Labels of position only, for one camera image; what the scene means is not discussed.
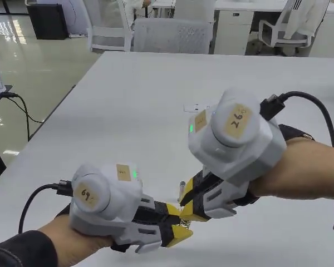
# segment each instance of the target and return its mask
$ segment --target white office chair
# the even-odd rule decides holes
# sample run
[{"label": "white office chair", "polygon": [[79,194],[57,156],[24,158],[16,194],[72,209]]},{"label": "white office chair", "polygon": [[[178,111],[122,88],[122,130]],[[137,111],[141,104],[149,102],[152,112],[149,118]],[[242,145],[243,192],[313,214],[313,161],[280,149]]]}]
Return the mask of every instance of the white office chair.
[{"label": "white office chair", "polygon": [[216,0],[176,0],[174,18],[214,23]]},{"label": "white office chair", "polygon": [[122,0],[80,0],[88,22],[88,46],[101,50],[130,51],[132,30]]},{"label": "white office chair", "polygon": [[134,51],[208,54],[209,25],[183,19],[139,18],[135,21]]},{"label": "white office chair", "polygon": [[268,47],[308,47],[328,4],[328,0],[288,0],[275,25],[260,21],[258,39]]}]

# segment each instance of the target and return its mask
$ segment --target black cable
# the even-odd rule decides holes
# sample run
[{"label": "black cable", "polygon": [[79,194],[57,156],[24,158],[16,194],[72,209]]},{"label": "black cable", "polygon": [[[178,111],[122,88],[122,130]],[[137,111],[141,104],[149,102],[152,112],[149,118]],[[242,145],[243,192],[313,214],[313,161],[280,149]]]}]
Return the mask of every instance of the black cable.
[{"label": "black cable", "polygon": [[310,95],[309,93],[297,92],[297,91],[291,91],[291,92],[288,92],[288,93],[281,94],[278,97],[278,100],[280,100],[282,103],[284,103],[284,101],[286,101],[287,99],[289,99],[290,97],[293,97],[293,96],[298,96],[298,97],[301,97],[301,98],[305,98],[305,99],[313,102],[321,110],[321,112],[324,116],[324,119],[326,121],[328,130],[329,130],[329,135],[330,135],[330,140],[331,140],[331,143],[332,143],[332,147],[334,147],[334,125],[333,125],[332,119],[330,118],[330,114],[329,114],[327,108],[325,107],[325,105],[318,98]]},{"label": "black cable", "polygon": [[54,190],[58,190],[58,184],[49,184],[49,185],[43,185],[39,188],[37,188],[32,194],[31,196],[28,198],[23,210],[22,210],[22,214],[21,214],[21,217],[20,217],[20,221],[19,221],[19,224],[18,224],[18,233],[19,234],[22,234],[22,231],[23,231],[23,222],[24,222],[24,219],[26,217],[26,214],[27,214],[27,210],[32,202],[32,200],[35,198],[35,196],[43,191],[44,189],[54,189]]},{"label": "black cable", "polygon": [[7,99],[14,98],[14,97],[20,98],[20,100],[21,100],[21,102],[23,104],[24,112],[26,114],[27,142],[29,142],[30,139],[31,139],[30,122],[28,121],[28,119],[29,119],[29,117],[28,117],[28,109],[27,109],[27,106],[26,106],[26,103],[25,103],[24,99],[21,96],[19,96],[18,94],[11,93],[11,92],[1,92],[0,93],[0,97],[7,98]]},{"label": "black cable", "polygon": [[[10,100],[10,101],[12,101],[12,102],[14,102],[15,103],[15,105],[20,109],[20,110],[22,110],[22,112],[24,112],[24,113],[26,113],[26,111],[15,101],[15,100],[12,100],[11,98],[8,98],[7,100]],[[42,121],[36,121],[34,118],[32,118],[31,116],[30,116],[30,114],[27,114],[27,116],[28,116],[28,118],[30,118],[30,120],[31,121],[33,121],[33,122],[35,122],[35,123],[40,123],[40,124],[42,124],[43,122]]]},{"label": "black cable", "polygon": [[76,22],[77,22],[77,12],[76,12],[76,9],[74,8],[74,5],[72,4],[71,0],[68,0],[68,1],[71,4],[73,12],[74,12],[74,22],[73,22],[72,25],[68,25],[68,26],[71,27],[71,26],[74,26],[76,24]]},{"label": "black cable", "polygon": [[19,96],[19,95],[17,95],[17,97],[20,98],[20,100],[21,100],[21,102],[23,104],[23,108],[24,108],[25,114],[26,114],[27,142],[29,142],[30,139],[31,139],[31,134],[30,134],[30,122],[28,121],[28,109],[27,109],[26,103],[23,100],[23,98],[21,96]]}]

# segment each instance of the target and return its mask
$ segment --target chair leg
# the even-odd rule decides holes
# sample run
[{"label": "chair leg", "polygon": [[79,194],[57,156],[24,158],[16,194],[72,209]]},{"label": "chair leg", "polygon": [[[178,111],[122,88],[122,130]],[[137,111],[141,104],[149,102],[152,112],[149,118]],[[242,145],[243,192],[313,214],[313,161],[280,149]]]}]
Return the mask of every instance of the chair leg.
[{"label": "chair leg", "polygon": [[260,44],[259,48],[257,49],[257,51],[255,53],[255,56],[258,56],[259,54],[261,54],[262,48],[263,48],[263,43]]},{"label": "chair leg", "polygon": [[275,56],[279,56],[282,54],[282,49],[280,47],[274,47],[273,48],[273,53]]}]

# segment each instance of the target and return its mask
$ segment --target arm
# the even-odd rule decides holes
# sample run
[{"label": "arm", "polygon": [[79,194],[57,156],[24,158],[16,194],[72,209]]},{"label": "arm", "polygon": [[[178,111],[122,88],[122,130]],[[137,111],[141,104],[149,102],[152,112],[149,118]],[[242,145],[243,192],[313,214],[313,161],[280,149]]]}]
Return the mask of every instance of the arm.
[{"label": "arm", "polygon": [[28,231],[0,243],[0,267],[37,266],[57,266],[55,248],[45,234]]},{"label": "arm", "polygon": [[0,243],[0,267],[71,267],[112,244],[110,238],[84,236],[62,215],[40,228]]},{"label": "arm", "polygon": [[250,190],[256,196],[334,199],[334,148],[305,138],[291,139],[281,161],[253,181]]}]

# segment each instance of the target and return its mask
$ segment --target table surface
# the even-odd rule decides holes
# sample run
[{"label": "table surface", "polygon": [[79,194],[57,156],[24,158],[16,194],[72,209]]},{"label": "table surface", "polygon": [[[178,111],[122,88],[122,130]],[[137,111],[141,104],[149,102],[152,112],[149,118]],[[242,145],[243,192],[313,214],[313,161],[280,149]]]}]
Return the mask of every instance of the table surface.
[{"label": "table surface", "polygon": [[[306,91],[334,121],[334,59],[105,52],[0,177],[0,241],[17,232],[34,189],[71,179],[84,162],[135,162],[144,192],[175,202],[179,182],[201,168],[188,150],[184,105],[212,105],[232,87],[260,101]],[[277,118],[330,143],[321,113],[306,100],[289,100]],[[68,202],[51,190],[40,193],[24,229],[42,226]],[[192,223],[193,237],[171,249],[104,249],[79,266],[333,266],[333,223],[331,200],[264,197],[232,218]]]},{"label": "table surface", "polygon": [[[176,0],[156,0],[153,3],[155,8],[174,8]],[[283,0],[217,0],[215,10],[229,11],[266,11],[279,12],[282,11],[286,4]],[[334,13],[334,3],[330,3],[327,13]]]}]

